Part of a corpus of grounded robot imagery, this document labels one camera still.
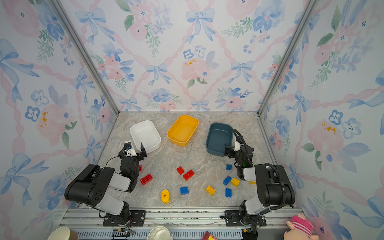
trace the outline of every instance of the pink striped shirt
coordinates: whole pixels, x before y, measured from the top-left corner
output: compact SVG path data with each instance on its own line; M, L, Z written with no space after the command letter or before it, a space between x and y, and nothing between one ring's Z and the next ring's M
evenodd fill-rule
M313 225L308 219L302 219L299 216L293 216L291 223L293 223L295 229L303 231L309 238L311 238Z

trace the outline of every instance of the yellow toy block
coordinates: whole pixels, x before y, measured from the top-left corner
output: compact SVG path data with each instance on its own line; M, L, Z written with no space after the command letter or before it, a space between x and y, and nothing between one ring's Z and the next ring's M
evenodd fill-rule
M208 185L208 187L206 188L206 191L210 194L210 195L214 195L215 194L215 192L216 192L216 190L213 188L213 187L211 187L210 185Z
M167 189L161 192L161 200L166 204L169 203L169 191Z
M239 186L239 183L240 183L240 180L238 180L237 178L232 178L232 181L231 181L231 184L235 187L238 187Z

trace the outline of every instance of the yellow oval toy piece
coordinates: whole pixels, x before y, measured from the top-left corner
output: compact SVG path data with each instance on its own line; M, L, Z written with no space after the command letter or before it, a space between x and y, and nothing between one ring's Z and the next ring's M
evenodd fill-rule
M169 191L167 189L161 192L161 200L166 204L169 203Z

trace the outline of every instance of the plastic container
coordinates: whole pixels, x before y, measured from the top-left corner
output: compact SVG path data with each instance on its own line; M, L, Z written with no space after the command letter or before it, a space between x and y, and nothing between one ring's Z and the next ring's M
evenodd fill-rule
M161 137L152 121L145 120L133 125L131 133L136 149L140 151L141 143L147 153L153 152L160 147Z
M226 143L228 146L232 145L232 132L233 128L224 123L214 122L209 127L207 141L205 147L207 152L217 156L224 156Z
M147 240L172 240L173 236L166 227L154 227L148 234Z
M77 232L68 227L59 227L49 235L48 240L78 240Z
M167 132L169 140L181 147L185 147L191 140L199 125L199 121L189 115L181 115Z

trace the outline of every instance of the red box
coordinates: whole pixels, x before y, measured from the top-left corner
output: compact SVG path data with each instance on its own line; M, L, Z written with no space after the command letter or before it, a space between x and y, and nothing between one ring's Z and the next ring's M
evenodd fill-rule
M145 177L143 177L140 182L142 185L146 185L149 181L151 181L153 178L150 174L146 175Z
M193 175L195 175L195 173L192 171L192 170L189 170L189 172L187 172L186 174L183 175L183 178L185 180L188 180L190 179Z
M178 167L176 170L179 172L180 175L184 172L184 169L182 167Z
M218 240L217 238L215 238L212 234L210 234L209 232L205 232L204 234L204 237L202 240Z

